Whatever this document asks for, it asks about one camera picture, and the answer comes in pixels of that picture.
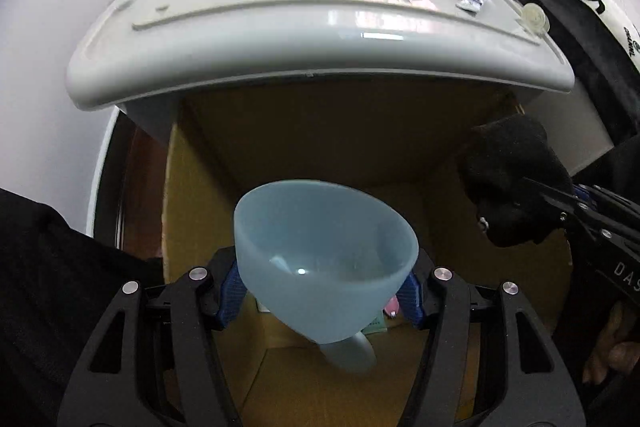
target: pink object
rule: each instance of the pink object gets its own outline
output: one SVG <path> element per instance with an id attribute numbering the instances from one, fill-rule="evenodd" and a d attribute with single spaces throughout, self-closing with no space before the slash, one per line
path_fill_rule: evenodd
<path id="1" fill-rule="evenodd" d="M 398 312 L 400 311 L 398 298 L 396 298 L 395 295 L 391 297 L 391 300 L 386 303 L 386 306 L 382 309 L 382 311 L 385 312 L 388 317 L 391 317 L 392 319 L 396 318 L 398 316 Z"/>

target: white storage box lid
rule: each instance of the white storage box lid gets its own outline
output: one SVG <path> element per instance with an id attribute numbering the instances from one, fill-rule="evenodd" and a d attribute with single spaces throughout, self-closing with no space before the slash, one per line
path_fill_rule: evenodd
<path id="1" fill-rule="evenodd" d="M 326 73 L 474 78 L 568 91 L 574 73 L 513 0 L 115 0 L 80 42 L 81 108 L 221 82 Z"/>

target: metal screw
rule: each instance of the metal screw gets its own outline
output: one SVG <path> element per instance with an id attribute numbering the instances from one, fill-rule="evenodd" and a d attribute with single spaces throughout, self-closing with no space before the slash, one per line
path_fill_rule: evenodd
<path id="1" fill-rule="evenodd" d="M 138 283 L 135 281 L 129 281 L 124 283 L 124 285 L 122 286 L 122 291 L 124 293 L 126 293 L 127 295 L 131 295 L 132 293 L 135 293 L 138 291 Z"/>
<path id="2" fill-rule="evenodd" d="M 486 233 L 486 231 L 489 230 L 489 222 L 484 219 L 484 217 L 481 217 L 478 219 L 478 228 L 480 229 L 480 232 Z"/>
<path id="3" fill-rule="evenodd" d="M 207 276 L 207 269 L 201 266 L 198 266 L 197 268 L 193 268 L 189 272 L 189 279 L 194 281 L 200 281 L 204 279 L 206 276 Z"/>
<path id="4" fill-rule="evenodd" d="M 433 274 L 436 276 L 436 279 L 440 279 L 441 281 L 448 281 L 453 277 L 449 268 L 436 268 Z"/>
<path id="5" fill-rule="evenodd" d="M 516 295 L 516 293 L 518 293 L 518 285 L 514 282 L 507 281 L 502 283 L 502 289 L 509 295 Z"/>

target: blue gripper pad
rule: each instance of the blue gripper pad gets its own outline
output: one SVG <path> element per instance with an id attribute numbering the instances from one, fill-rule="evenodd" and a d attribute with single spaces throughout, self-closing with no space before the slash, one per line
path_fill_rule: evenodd
<path id="1" fill-rule="evenodd" d="M 220 311 L 217 319 L 226 328 L 232 320 L 238 317 L 242 301 L 246 295 L 246 286 L 240 279 L 238 261 L 234 261 L 225 282 L 220 287 Z"/>
<path id="2" fill-rule="evenodd" d="M 574 194 L 578 196 L 580 201 L 584 201 L 585 203 L 593 206 L 593 201 L 591 200 L 591 196 L 589 193 L 578 185 L 574 185 Z"/>
<path id="3" fill-rule="evenodd" d="M 396 298 L 400 304 L 400 309 L 409 322 L 418 328 L 424 320 L 422 310 L 422 289 L 420 283 L 415 278 L 414 272 L 409 272 L 400 289 L 396 292 Z"/>

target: plastic lid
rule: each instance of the plastic lid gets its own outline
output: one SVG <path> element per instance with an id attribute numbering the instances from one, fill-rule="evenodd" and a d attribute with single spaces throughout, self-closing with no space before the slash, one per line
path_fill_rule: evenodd
<path id="1" fill-rule="evenodd" d="M 320 344 L 329 362 L 349 373 L 366 373 L 376 365 L 376 354 L 363 333 L 333 344 Z"/>
<path id="2" fill-rule="evenodd" d="M 545 11 L 535 3 L 527 3 L 522 7 L 522 22 L 536 35 L 542 35 L 549 31 L 549 19 Z"/>

